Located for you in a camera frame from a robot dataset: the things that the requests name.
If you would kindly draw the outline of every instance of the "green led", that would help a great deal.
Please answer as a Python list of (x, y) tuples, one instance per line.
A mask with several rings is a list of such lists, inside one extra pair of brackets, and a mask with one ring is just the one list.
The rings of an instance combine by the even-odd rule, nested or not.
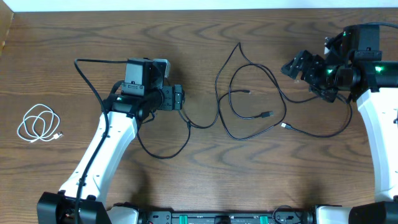
[(375, 66), (374, 69), (376, 69), (377, 72), (381, 72), (384, 68), (380, 66)]

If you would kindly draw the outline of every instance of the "white wall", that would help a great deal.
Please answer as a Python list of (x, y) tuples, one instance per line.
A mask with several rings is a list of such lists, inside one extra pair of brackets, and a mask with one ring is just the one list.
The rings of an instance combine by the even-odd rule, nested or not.
[(14, 12), (398, 7), (398, 0), (4, 0)]

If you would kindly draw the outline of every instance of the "wooden surface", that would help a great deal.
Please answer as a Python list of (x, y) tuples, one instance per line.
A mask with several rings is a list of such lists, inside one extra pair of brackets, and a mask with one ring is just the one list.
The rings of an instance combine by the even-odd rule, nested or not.
[[(279, 72), (303, 49), (323, 53), (325, 36), (360, 22), (397, 22), (397, 9), (297, 9), (253, 11), (66, 12), (16, 14), (0, 58), (0, 222), (36, 222), (42, 192), (57, 192), (88, 147), (100, 106), (73, 66), (74, 58), (110, 60), (167, 58), (170, 81), (182, 84), (185, 109), (196, 123), (215, 115), (214, 79), (232, 48), (241, 41), (246, 55), (272, 69), (292, 99), (312, 96), (308, 85)], [(397, 32), (382, 28), (384, 60), (397, 60)], [(225, 93), (233, 72), (244, 64), (235, 54), (220, 76)], [(124, 65), (83, 63), (82, 70), (103, 97), (124, 78)], [(243, 121), (227, 102), (223, 114), (231, 132), (247, 136), (274, 124), (282, 103), (265, 75), (241, 71), (234, 89), (238, 113), (273, 110), (274, 117)], [(24, 113), (36, 103), (61, 117), (64, 137), (27, 143), (16, 135)], [(312, 133), (341, 128), (348, 117), (342, 103), (322, 100), (287, 104), (286, 122)], [(249, 141), (230, 139), (218, 121), (193, 129), (175, 159), (149, 157), (134, 141), (127, 148), (108, 194), (107, 207), (132, 202), (174, 210), (273, 210), (281, 204), (344, 206), (373, 201), (374, 175), (368, 138), (356, 104), (348, 129), (331, 139), (314, 139), (276, 127)], [(174, 153), (185, 141), (186, 125), (177, 112), (157, 113), (141, 137), (154, 153)]]
[(3, 46), (6, 44), (7, 35), (14, 13), (3, 0), (0, 0), (0, 56)]

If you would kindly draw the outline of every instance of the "white cable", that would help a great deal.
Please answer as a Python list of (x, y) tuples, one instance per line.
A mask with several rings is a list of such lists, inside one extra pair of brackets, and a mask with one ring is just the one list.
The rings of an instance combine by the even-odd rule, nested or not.
[[(41, 112), (39, 115), (37, 115), (37, 116), (28, 116), (28, 117), (27, 117), (27, 115), (29, 114), (29, 112), (32, 111), (36, 106), (43, 106), (43, 107), (47, 108), (48, 110), (42, 111), (42, 112)], [(46, 129), (46, 127), (45, 127), (45, 120), (41, 117), (41, 115), (44, 114), (44, 113), (51, 113), (51, 122), (50, 122), (50, 126), (48, 127), (48, 129)], [(58, 123), (57, 123), (57, 125), (55, 126), (55, 128), (52, 130), (52, 132), (51, 132), (51, 133), (48, 133), (48, 132), (51, 130), (52, 126), (53, 126), (54, 116), (58, 118)], [(35, 121), (34, 121), (33, 124), (32, 124), (32, 131), (33, 131), (34, 135), (31, 134), (31, 133), (29, 132), (29, 130), (27, 129), (27, 127), (26, 127), (26, 121), (27, 121), (28, 119), (31, 119), (31, 118), (35, 118)], [(42, 131), (42, 134), (40, 134), (40, 135), (39, 135), (39, 134), (36, 132), (36, 130), (35, 130), (35, 124), (36, 124), (36, 121), (37, 121), (38, 119), (40, 119), (41, 121), (43, 121), (43, 131)], [(31, 138), (25, 138), (24, 136), (22, 136), (22, 135), (20, 134), (19, 130), (21, 129), (21, 126), (22, 126), (22, 125), (24, 125), (26, 133), (27, 133)], [(58, 128), (59, 125), (60, 125), (60, 117), (59, 117), (56, 113), (54, 113), (54, 111), (53, 111), (51, 108), (49, 108), (49, 107), (46, 106), (46, 105), (43, 105), (43, 104), (39, 103), (39, 104), (34, 105), (31, 109), (29, 109), (29, 111), (26, 112), (26, 114), (24, 115), (24, 120), (22, 121), (22, 123), (21, 123), (21, 124), (18, 126), (18, 128), (17, 128), (17, 134), (18, 134), (18, 136), (19, 136), (21, 139), (23, 139), (23, 140), (25, 140), (25, 141), (29, 141), (29, 142), (31, 142), (31, 143), (32, 143), (32, 142), (36, 142), (37, 140), (51, 141), (51, 140), (53, 140), (53, 139), (58, 139), (60, 136), (62, 136), (62, 132), (59, 132), (59, 133), (56, 133), (56, 134), (53, 135), (54, 131)]]

